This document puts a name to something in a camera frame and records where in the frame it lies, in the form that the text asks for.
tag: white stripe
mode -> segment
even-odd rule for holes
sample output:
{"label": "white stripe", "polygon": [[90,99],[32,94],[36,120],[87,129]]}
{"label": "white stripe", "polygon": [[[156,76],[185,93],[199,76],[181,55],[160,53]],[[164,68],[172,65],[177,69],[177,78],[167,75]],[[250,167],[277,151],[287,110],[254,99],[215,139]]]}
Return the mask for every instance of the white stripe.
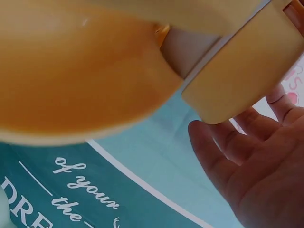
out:
{"label": "white stripe", "polygon": [[88,224],[87,222],[84,222],[88,227],[90,227],[90,228],[94,228],[94,227],[92,227],[90,224]]}
{"label": "white stripe", "polygon": [[36,177],[34,177],[34,175],[24,166],[24,164],[22,164],[22,162],[21,161],[18,161],[19,162],[19,164],[24,168],[24,170],[26,171],[26,172],[28,172],[28,174],[50,195],[50,196],[53,196],[53,194],[49,191],[49,190],[47,190],[47,188],[46,187],[44,187],[41,183],[40,183],[40,181],[38,181],[37,180],[37,178]]}
{"label": "white stripe", "polygon": [[87,143],[92,146],[101,156],[103,156],[105,159],[108,160],[115,168],[117,168],[120,172],[122,172],[124,175],[126,175],[128,178],[133,180],[136,184],[141,186],[143,189],[145,189],[147,192],[149,192],[151,195],[162,201],[163,203],[167,204],[169,207],[177,211],[178,213],[182,214],[189,220],[195,222],[196,224],[200,225],[204,228],[213,228],[211,225],[209,225],[207,222],[199,219],[195,215],[192,215],[190,212],[186,211],[181,206],[177,205],[176,203],[172,202],[170,199],[165,197],[163,194],[161,194],[159,191],[157,191],[155,188],[153,188],[151,185],[146,183],[144,180],[142,180],[140,177],[136,176],[132,171],[130,171],[128,168],[126,168],[124,165],[122,165],[118,160],[116,160],[112,155],[110,155],[104,148],[102,148],[96,141],[89,140]]}

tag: yellow plastic object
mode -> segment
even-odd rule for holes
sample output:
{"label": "yellow plastic object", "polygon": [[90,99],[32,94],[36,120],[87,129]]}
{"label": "yellow plastic object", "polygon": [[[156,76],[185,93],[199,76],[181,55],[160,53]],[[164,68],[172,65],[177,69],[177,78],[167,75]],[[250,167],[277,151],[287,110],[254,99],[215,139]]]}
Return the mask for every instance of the yellow plastic object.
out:
{"label": "yellow plastic object", "polygon": [[0,139],[77,143],[151,115],[182,83],[154,28],[86,3],[0,0]]}
{"label": "yellow plastic object", "polygon": [[183,92],[207,123],[218,124],[253,105],[302,54],[303,37],[277,6],[275,0],[265,6]]}
{"label": "yellow plastic object", "polygon": [[237,31],[262,0],[94,0],[148,21],[224,35]]}

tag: curved white line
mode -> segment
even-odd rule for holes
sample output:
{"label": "curved white line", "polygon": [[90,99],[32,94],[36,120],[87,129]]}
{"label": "curved white line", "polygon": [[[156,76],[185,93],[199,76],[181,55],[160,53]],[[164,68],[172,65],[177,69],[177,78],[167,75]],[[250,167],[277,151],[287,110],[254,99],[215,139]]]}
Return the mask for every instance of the curved white line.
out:
{"label": "curved white line", "polygon": [[207,222],[199,219],[195,215],[191,214],[190,212],[186,211],[181,206],[177,205],[176,203],[172,202],[170,199],[165,197],[163,194],[161,194],[159,191],[157,191],[155,188],[153,188],[151,185],[149,185],[147,182],[142,180],[140,177],[136,176],[132,171],[130,171],[127,167],[122,165],[118,160],[116,160],[111,154],[109,154],[103,147],[101,147],[96,141],[89,140],[87,143],[92,146],[101,156],[103,156],[105,159],[107,159],[108,162],[110,162],[115,168],[117,168],[120,172],[122,172],[124,175],[126,175],[128,178],[133,180],[136,184],[141,186],[143,189],[145,189],[147,192],[149,192],[151,195],[183,215],[184,217],[188,218],[192,222],[198,224],[201,227],[204,228],[213,228],[211,225],[209,225]]}

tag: cursive lettering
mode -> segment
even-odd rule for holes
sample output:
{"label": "cursive lettering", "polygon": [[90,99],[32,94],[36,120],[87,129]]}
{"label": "cursive lettering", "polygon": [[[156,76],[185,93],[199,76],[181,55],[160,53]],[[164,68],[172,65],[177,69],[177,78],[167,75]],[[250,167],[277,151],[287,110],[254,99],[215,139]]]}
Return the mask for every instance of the cursive lettering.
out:
{"label": "cursive lettering", "polygon": [[59,199],[53,199],[52,205],[55,206],[58,210],[62,210],[62,214],[69,216],[71,221],[81,221],[81,215],[72,213],[72,207],[79,205],[79,203],[69,203],[68,198],[60,197]]}
{"label": "cursive lettering", "polygon": [[56,158],[55,160],[55,164],[61,166],[62,168],[58,169],[58,170],[54,170],[53,173],[54,174],[58,174],[61,172],[72,172],[72,169],[75,170],[84,170],[86,168],[86,164],[80,163],[80,164],[76,164],[76,165],[67,165],[66,163],[66,159],[65,158]]}
{"label": "cursive lettering", "polygon": [[108,201],[110,198],[103,192],[99,193],[96,186],[90,185],[91,182],[85,182],[86,178],[84,176],[77,176],[76,178],[76,183],[69,183],[67,185],[70,189],[85,188],[87,193],[95,195],[95,198],[101,203],[106,204],[108,208],[113,208],[115,210],[119,208],[119,204],[117,204],[115,201]]}

